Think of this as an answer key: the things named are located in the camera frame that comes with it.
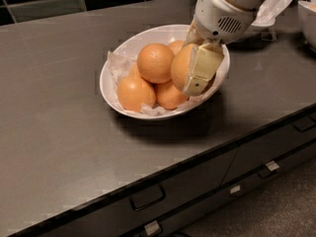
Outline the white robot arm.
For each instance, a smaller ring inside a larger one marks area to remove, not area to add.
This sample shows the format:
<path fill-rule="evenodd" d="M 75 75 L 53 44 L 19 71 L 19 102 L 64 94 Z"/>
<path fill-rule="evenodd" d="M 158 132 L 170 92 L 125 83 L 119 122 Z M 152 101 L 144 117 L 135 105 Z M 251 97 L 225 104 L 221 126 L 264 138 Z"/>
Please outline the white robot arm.
<path fill-rule="evenodd" d="M 255 21 L 265 0 L 197 0 L 185 45 L 197 45 L 181 91 L 199 96 L 210 88 L 224 58 L 223 46 L 238 40 Z"/>

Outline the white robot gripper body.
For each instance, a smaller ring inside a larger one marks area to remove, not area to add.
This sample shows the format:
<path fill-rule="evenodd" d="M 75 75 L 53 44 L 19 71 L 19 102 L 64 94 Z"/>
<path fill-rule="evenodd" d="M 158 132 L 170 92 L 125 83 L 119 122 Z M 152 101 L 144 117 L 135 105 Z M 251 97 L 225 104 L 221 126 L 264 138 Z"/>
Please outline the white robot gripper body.
<path fill-rule="evenodd" d="M 205 40 L 230 43 L 242 37 L 256 13 L 253 0 L 197 0 L 194 21 Z"/>

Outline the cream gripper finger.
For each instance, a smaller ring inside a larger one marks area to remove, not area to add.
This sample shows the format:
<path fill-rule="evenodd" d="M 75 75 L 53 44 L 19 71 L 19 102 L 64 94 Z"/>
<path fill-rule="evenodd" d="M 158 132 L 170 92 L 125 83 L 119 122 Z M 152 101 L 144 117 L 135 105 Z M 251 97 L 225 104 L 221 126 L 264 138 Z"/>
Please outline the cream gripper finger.
<path fill-rule="evenodd" d="M 204 38 L 200 35 L 196 22 L 192 21 L 186 39 L 184 41 L 184 45 L 188 45 L 190 43 L 201 45 L 203 44 L 203 42 Z"/>
<path fill-rule="evenodd" d="M 184 94 L 196 97 L 205 93 L 211 80 L 224 59 L 222 45 L 207 42 L 194 46 L 191 52 L 189 73 L 184 86 Z"/>

